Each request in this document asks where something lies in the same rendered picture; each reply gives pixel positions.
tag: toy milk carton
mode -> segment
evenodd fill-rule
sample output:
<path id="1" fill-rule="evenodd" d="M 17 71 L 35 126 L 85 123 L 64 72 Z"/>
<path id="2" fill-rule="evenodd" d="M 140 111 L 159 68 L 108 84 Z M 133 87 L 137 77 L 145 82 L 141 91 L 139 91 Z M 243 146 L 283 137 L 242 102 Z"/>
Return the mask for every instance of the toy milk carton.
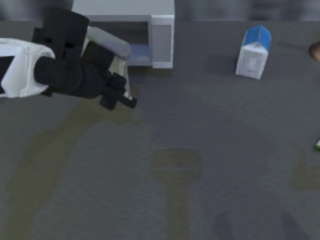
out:
<path id="1" fill-rule="evenodd" d="M 262 25 L 249 28 L 243 38 L 235 74 L 260 80 L 271 45 L 271 33 Z"/>

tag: brown object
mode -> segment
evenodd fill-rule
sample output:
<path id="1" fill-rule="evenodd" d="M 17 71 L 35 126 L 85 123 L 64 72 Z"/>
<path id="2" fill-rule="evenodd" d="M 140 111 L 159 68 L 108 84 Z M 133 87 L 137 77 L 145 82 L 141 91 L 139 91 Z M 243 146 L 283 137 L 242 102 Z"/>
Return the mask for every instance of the brown object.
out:
<path id="1" fill-rule="evenodd" d="M 316 62 L 320 63 L 320 41 L 309 47 L 309 54 Z"/>
<path id="2" fill-rule="evenodd" d="M 167 239 L 189 239 L 189 195 L 192 180 L 201 175 L 201 158 L 190 149 L 164 149 L 153 156 L 152 174 L 167 190 Z"/>

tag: gray table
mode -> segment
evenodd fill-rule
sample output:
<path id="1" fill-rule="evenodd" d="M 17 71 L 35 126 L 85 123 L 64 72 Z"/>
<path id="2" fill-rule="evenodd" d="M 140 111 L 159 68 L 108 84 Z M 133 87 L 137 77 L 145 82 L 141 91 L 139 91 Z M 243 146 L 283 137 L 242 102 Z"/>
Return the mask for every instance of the gray table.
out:
<path id="1" fill-rule="evenodd" d="M 150 170 L 161 149 L 202 160 L 189 239 L 319 239 L 320 65 L 307 49 L 320 23 L 266 23 L 260 81 L 234 75 L 254 24 L 178 22 L 171 75 L 131 72 L 134 111 L 60 95 L 2 101 L 2 239 L 166 239 L 166 188 Z M 27 39 L 31 27 L 0 23 L 0 34 Z"/>

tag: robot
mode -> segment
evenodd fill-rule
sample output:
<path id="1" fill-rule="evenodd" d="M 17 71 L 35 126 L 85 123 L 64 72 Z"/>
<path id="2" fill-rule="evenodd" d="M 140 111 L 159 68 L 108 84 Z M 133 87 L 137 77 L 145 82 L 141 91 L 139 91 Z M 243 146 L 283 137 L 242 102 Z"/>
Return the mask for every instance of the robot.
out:
<path id="1" fill-rule="evenodd" d="M 130 45 L 89 22 L 81 14 L 48 7 L 31 41 L 0 38 L 0 97 L 101 96 L 99 104 L 107 110 L 117 102 L 135 108 L 126 64 Z"/>

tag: blue carton top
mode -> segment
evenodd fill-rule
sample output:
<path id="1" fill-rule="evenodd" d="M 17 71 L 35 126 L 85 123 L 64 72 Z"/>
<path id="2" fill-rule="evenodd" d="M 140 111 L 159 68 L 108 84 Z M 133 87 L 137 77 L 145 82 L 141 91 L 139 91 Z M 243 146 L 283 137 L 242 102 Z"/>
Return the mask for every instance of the blue carton top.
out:
<path id="1" fill-rule="evenodd" d="M 271 33 L 263 25 L 256 25 L 250 27 L 246 32 L 243 40 L 242 46 L 248 44 L 259 43 L 261 44 L 268 52 L 271 45 Z"/>

